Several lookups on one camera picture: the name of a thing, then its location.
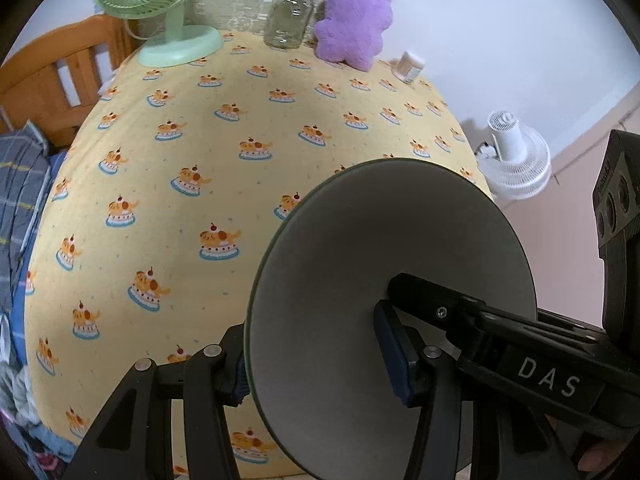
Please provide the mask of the green leaf bowl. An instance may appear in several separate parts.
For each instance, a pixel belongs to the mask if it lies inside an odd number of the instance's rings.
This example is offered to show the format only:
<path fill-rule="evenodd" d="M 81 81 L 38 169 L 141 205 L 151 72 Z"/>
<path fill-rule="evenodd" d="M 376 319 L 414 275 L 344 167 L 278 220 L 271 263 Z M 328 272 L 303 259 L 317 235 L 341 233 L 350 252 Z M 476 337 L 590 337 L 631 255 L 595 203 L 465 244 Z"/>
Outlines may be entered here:
<path fill-rule="evenodd" d="M 414 158 L 347 169 L 312 190 L 273 237 L 245 322 L 254 402 L 285 455 L 318 479 L 399 479 L 419 412 L 396 396 L 378 304 L 457 356 L 439 322 L 445 287 L 534 318 L 524 249 L 490 197 Z"/>

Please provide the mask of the pile of clothes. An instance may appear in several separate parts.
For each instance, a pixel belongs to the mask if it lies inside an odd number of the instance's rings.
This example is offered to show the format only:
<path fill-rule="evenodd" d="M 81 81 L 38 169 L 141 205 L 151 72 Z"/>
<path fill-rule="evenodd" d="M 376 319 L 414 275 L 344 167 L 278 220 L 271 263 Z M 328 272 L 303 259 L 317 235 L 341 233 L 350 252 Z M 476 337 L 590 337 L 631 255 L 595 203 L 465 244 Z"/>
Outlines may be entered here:
<path fill-rule="evenodd" d="M 27 366 L 1 363 L 1 421 L 37 479 L 63 478 L 77 446 L 43 425 Z"/>

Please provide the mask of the beige door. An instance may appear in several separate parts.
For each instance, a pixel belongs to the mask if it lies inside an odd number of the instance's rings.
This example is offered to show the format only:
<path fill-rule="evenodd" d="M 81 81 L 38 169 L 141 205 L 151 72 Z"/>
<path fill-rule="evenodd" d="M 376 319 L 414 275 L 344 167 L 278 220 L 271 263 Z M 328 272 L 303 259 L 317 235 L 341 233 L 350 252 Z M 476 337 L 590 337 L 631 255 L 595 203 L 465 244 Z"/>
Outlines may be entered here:
<path fill-rule="evenodd" d="M 499 203 L 525 249 L 538 307 L 597 326 L 603 310 L 603 262 L 592 190 L 613 129 L 639 131 L 638 88 L 555 156 L 552 177 L 540 194 Z"/>

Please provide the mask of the white standing fan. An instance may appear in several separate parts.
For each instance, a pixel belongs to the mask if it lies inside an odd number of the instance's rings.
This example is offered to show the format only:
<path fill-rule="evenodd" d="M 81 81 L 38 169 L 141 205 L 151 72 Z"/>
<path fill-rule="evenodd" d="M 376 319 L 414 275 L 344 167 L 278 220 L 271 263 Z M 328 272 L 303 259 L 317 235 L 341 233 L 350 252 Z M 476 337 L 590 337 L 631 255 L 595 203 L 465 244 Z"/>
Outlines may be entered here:
<path fill-rule="evenodd" d="M 475 156 L 491 194 L 528 200 L 542 192 L 552 174 L 544 137 L 507 110 L 492 112 L 487 125 L 492 141 L 480 144 Z"/>

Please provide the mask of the yellow cake print tablecloth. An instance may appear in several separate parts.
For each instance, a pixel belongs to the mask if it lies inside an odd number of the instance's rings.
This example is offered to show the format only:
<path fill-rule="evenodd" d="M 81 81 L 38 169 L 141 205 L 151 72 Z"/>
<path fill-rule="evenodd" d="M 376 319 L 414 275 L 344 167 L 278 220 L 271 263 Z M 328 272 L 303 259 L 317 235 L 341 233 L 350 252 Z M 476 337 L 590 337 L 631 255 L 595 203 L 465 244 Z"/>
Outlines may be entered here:
<path fill-rule="evenodd" d="M 176 67 L 128 58 L 58 170 L 29 261 L 43 425 L 79 443 L 136 359 L 184 361 L 241 322 L 262 253 L 302 198 L 394 157 L 486 183 L 442 96 L 386 62 L 361 73 L 244 32 Z"/>

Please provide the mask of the cotton swab container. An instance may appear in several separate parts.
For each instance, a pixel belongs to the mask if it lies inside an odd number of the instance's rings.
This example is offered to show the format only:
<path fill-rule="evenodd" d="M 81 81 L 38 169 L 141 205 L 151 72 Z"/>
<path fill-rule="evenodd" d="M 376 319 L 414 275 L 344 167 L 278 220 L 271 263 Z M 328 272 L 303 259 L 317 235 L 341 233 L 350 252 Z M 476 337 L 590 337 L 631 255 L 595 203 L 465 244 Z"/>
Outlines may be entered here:
<path fill-rule="evenodd" d="M 412 52 L 405 51 L 395 62 L 392 73 L 405 84 L 411 84 L 420 75 L 424 66 L 423 58 Z"/>

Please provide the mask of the grey plaid pillow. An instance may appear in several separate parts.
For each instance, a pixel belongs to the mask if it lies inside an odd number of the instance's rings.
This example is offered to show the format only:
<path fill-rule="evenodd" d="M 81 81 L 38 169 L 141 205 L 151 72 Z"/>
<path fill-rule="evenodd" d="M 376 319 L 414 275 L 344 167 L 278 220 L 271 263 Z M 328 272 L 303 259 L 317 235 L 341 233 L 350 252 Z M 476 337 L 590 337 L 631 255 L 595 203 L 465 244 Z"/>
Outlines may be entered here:
<path fill-rule="evenodd" d="M 49 144 L 29 120 L 1 136 L 1 310 L 9 311 L 25 247 L 50 181 Z"/>

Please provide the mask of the purple plush toy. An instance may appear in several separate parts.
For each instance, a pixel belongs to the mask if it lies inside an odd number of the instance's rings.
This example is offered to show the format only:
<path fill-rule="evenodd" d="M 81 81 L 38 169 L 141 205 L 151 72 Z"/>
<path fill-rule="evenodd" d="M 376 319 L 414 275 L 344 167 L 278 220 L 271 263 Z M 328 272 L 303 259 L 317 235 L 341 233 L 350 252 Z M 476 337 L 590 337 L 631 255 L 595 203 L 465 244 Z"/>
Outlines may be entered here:
<path fill-rule="evenodd" d="M 324 0 L 324 18 L 314 24 L 314 52 L 332 63 L 368 72 L 383 50 L 383 32 L 393 23 L 392 0 Z"/>

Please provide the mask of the glass jar black lid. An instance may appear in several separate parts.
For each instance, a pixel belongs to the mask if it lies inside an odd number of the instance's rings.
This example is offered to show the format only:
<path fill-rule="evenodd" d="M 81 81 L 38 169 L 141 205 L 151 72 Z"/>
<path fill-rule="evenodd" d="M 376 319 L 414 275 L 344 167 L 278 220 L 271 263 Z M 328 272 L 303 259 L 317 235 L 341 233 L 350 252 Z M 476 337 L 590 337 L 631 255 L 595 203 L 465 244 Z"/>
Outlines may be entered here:
<path fill-rule="evenodd" d="M 297 49 L 305 36 L 314 0 L 273 0 L 264 30 L 268 47 Z"/>

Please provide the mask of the wooden bed headboard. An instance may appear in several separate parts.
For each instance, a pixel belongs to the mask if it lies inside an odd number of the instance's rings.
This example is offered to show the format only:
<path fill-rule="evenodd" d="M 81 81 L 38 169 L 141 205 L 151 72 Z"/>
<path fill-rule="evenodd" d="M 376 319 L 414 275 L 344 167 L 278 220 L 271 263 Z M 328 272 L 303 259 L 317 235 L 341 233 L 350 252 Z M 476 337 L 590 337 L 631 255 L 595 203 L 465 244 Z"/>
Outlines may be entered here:
<path fill-rule="evenodd" d="M 1 66 L 1 132 L 33 122 L 55 148 L 67 148 L 98 102 L 96 49 L 117 68 L 140 46 L 126 22 L 96 14 L 59 27 Z"/>

